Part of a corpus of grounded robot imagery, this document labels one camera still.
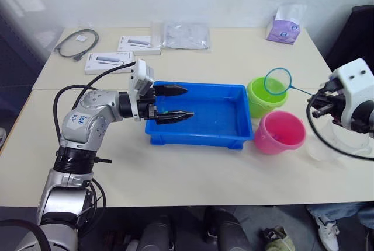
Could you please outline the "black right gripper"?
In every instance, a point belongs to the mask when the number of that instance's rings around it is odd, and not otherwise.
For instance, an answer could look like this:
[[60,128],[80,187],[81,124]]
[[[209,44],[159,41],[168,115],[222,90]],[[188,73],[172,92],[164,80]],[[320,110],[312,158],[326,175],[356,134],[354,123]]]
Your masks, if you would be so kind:
[[343,89],[343,85],[339,79],[332,79],[325,83],[325,85],[312,95],[308,100],[308,104],[317,104],[317,110],[312,112],[314,118],[330,114],[333,118],[333,123],[342,125],[341,116],[345,109],[346,101],[342,93],[332,95],[334,92],[339,92]]

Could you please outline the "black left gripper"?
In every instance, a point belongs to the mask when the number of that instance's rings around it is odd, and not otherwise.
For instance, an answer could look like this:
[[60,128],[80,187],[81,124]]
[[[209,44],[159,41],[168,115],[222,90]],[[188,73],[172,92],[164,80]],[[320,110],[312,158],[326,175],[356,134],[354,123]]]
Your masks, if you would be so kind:
[[179,85],[156,85],[150,88],[145,95],[137,99],[139,117],[144,120],[155,120],[156,124],[173,124],[189,119],[194,112],[174,110],[157,113],[156,97],[178,96],[187,93],[187,88]]

